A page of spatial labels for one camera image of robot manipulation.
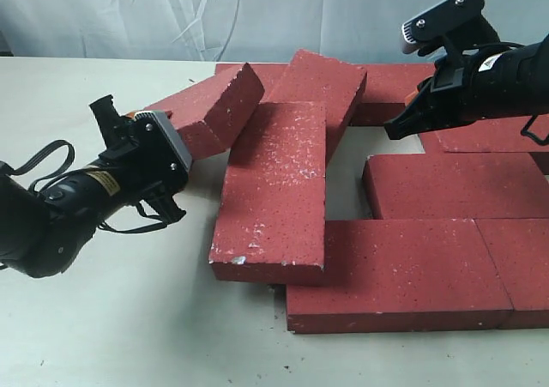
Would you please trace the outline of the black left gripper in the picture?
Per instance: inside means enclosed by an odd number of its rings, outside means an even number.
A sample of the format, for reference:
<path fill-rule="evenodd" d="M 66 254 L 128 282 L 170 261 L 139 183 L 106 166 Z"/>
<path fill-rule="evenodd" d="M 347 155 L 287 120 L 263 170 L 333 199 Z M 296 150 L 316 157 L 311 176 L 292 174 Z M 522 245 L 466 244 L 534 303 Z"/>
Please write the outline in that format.
<path fill-rule="evenodd" d="M 179 178 L 170 174 L 168 179 L 162 178 L 160 168 L 151 161 L 143 143 L 143 126 L 134 121 L 141 110 L 120 115 L 110 95 L 89 107 L 106 146 L 98 159 L 88 165 L 88 175 L 99 182 L 108 195 L 101 218 L 106 220 L 123 206 L 134 206 L 140 216 L 159 224 L 180 221 L 186 211 L 174 201 L 173 196 L 181 190 L 176 190 L 178 184 L 172 182 Z M 168 118 L 172 116 L 172 111 L 159 111 Z"/>

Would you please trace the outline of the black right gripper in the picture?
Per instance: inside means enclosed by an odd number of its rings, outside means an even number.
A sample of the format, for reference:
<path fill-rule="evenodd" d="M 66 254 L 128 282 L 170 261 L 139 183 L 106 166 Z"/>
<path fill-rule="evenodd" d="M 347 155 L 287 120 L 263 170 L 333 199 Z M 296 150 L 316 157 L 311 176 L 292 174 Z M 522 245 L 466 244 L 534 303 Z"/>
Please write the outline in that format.
<path fill-rule="evenodd" d="M 417 90 L 408 94 L 403 112 L 383 124 L 391 140 L 436 130 L 467 126 L 480 117 L 468 104 L 471 95 L 472 64 L 470 57 L 460 63 L 448 56 L 438 59 L 432 76 L 425 78 Z"/>

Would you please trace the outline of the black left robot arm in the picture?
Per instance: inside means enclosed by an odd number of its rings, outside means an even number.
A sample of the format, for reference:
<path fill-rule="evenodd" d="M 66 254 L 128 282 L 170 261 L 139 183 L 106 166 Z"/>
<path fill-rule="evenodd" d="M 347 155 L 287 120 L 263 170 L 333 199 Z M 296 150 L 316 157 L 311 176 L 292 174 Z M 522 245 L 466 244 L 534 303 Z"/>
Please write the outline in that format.
<path fill-rule="evenodd" d="M 180 221 L 174 201 L 193 162 L 167 111 L 120 115 L 110 95 L 90 104 L 105 148 L 72 169 L 75 149 L 55 140 L 25 164 L 1 164 L 1 267 L 32 278 L 63 273 L 107 221 L 131 206 L 149 223 L 130 234 L 158 231 Z"/>

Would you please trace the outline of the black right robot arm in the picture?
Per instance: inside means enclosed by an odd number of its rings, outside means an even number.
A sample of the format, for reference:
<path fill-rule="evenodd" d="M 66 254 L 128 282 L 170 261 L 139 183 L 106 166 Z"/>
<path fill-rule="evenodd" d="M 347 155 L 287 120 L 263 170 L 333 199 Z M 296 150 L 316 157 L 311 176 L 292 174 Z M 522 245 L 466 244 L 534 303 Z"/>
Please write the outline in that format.
<path fill-rule="evenodd" d="M 548 39 L 516 46 L 476 45 L 473 55 L 449 55 L 417 85 L 407 106 L 383 124 L 389 139 L 469 126 L 479 121 L 527 117 L 520 134 L 540 146 L 548 138 L 530 128 L 548 113 Z"/>

